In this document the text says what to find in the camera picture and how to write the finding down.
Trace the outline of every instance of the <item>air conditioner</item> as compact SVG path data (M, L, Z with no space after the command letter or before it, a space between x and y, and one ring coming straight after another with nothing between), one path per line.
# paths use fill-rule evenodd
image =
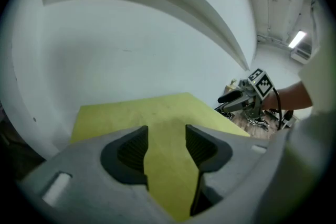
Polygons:
M310 59L310 54L304 50L297 48L291 52L290 57L305 65Z

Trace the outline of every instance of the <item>yellow-green table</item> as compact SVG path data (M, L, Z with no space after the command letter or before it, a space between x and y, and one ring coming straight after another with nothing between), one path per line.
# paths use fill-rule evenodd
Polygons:
M130 127L149 127L144 158L150 194L177 221L189 218L198 169L185 147L185 125L249 136L189 93L82 106L71 142Z

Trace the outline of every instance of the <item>fluorescent light fixture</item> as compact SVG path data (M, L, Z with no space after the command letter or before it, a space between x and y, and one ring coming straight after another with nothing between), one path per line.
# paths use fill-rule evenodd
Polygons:
M307 33L299 31L293 41L289 44L289 48L294 48L305 37Z

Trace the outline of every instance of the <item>black cable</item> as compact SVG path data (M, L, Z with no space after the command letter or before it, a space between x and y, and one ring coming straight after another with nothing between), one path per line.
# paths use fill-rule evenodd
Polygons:
M278 110L279 110L279 126L278 126L278 130L281 129L281 123L282 123L282 111L281 111L281 101L280 101L280 96L278 91L273 88L273 91L275 93L275 95L277 96L277 100L278 100Z

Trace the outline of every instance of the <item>wooden object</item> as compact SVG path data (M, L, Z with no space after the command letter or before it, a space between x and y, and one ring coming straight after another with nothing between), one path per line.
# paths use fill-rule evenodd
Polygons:
M189 218L198 169L185 146L185 125L194 124L237 135L246 132L189 93L128 102L82 106L71 142L147 125L144 159L149 192L177 221Z

